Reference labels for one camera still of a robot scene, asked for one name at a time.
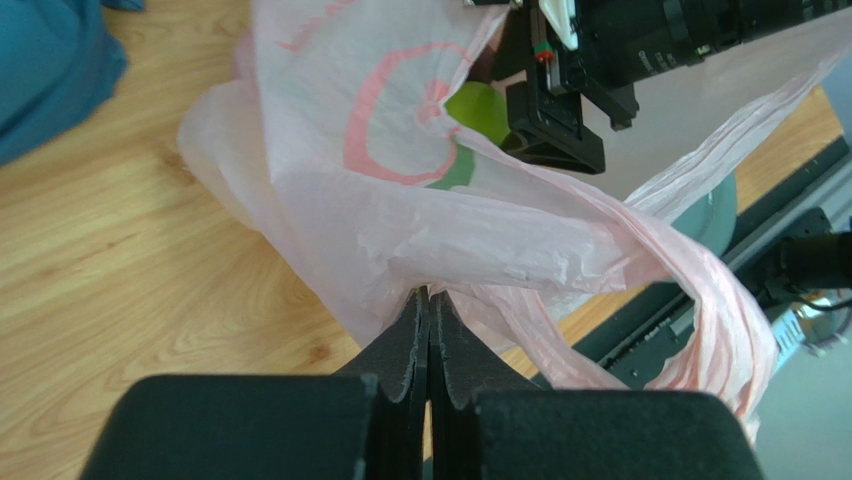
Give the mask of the green fake apple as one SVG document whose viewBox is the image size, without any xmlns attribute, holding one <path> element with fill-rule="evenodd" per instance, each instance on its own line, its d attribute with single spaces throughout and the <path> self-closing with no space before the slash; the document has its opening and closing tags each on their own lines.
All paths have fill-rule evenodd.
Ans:
<svg viewBox="0 0 852 480">
<path fill-rule="evenodd" d="M 445 103 L 460 124 L 501 146 L 510 135 L 504 96 L 489 84 L 467 81 Z"/>
</svg>

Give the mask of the pink translucent plastic bag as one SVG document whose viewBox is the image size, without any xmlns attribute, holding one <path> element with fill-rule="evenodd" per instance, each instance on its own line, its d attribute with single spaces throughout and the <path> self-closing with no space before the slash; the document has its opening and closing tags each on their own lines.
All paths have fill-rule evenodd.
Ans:
<svg viewBox="0 0 852 480">
<path fill-rule="evenodd" d="M 675 281 L 696 301 L 695 332 L 649 387 L 715 395 L 754 437 L 777 364 L 768 321 L 748 301 L 716 305 L 724 264 L 672 222 L 850 54 L 850 10 L 644 85 L 660 107 L 617 142 L 620 159 L 713 132 L 623 201 L 525 164 L 447 113 L 507 13 L 256 1 L 233 79 L 189 111 L 180 152 L 363 346 L 425 285 L 450 292 L 488 345 L 519 345 L 554 387 L 619 389 L 567 344 L 558 310 Z"/>
</svg>

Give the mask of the aluminium frame rail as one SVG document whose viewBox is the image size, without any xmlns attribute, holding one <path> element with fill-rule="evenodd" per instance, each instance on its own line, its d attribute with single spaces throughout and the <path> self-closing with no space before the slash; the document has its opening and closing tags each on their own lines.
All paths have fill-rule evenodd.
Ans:
<svg viewBox="0 0 852 480">
<path fill-rule="evenodd" d="M 828 173 L 756 227 L 725 260 L 767 315 L 778 367 L 820 357 L 851 326 L 851 168 Z"/>
</svg>

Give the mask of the grey round plate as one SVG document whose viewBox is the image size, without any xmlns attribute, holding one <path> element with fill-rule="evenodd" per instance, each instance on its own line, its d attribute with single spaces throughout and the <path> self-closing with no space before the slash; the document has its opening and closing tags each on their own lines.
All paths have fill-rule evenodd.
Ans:
<svg viewBox="0 0 852 480">
<path fill-rule="evenodd" d="M 676 218 L 672 227 L 714 255 L 722 256 L 733 238 L 737 213 L 737 182 L 735 174 L 731 173 Z"/>
</svg>

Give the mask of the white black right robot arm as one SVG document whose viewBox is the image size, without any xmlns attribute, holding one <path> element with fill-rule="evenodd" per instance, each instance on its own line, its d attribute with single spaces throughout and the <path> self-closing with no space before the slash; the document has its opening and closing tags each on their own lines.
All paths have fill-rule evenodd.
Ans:
<svg viewBox="0 0 852 480">
<path fill-rule="evenodd" d="M 587 99 L 614 131 L 631 127 L 637 82 L 848 9 L 845 1 L 516 1 L 491 76 L 507 86 L 501 149 L 532 165 L 605 170 L 602 139 L 585 126 Z"/>
</svg>

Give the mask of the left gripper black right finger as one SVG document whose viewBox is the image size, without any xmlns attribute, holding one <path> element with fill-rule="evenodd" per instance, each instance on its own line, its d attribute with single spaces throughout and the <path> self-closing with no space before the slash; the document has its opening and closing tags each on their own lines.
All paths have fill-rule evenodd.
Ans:
<svg viewBox="0 0 852 480">
<path fill-rule="evenodd" d="M 430 301 L 436 479 L 759 479 L 739 421 L 687 391 L 547 390 Z"/>
</svg>

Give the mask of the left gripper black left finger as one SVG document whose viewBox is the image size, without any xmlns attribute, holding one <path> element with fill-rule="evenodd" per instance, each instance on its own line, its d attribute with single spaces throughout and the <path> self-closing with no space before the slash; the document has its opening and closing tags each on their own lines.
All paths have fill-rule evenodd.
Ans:
<svg viewBox="0 0 852 480">
<path fill-rule="evenodd" d="M 166 374 L 130 387 L 85 479 L 418 479 L 424 289 L 330 375 Z"/>
</svg>

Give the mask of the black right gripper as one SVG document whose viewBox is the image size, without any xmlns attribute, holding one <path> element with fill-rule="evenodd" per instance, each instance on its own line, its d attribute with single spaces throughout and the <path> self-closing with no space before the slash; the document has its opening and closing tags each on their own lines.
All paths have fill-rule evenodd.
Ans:
<svg viewBox="0 0 852 480">
<path fill-rule="evenodd" d="M 500 148 L 531 165 L 603 173 L 603 140 L 585 126 L 582 101 L 602 111 L 613 130 L 624 130 L 639 111 L 634 86 L 612 86 L 582 50 L 564 46 L 537 1 L 509 13 L 491 75 L 506 80 L 520 72 L 525 78 L 505 87 L 510 133 Z"/>
</svg>

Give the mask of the blue crumpled cloth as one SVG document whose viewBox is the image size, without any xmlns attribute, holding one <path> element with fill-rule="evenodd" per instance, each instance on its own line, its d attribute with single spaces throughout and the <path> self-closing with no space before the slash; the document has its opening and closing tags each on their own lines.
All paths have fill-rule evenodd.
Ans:
<svg viewBox="0 0 852 480">
<path fill-rule="evenodd" d="M 76 127 L 113 96 L 128 60 L 104 11 L 145 7 L 136 0 L 2 2 L 2 164 Z"/>
</svg>

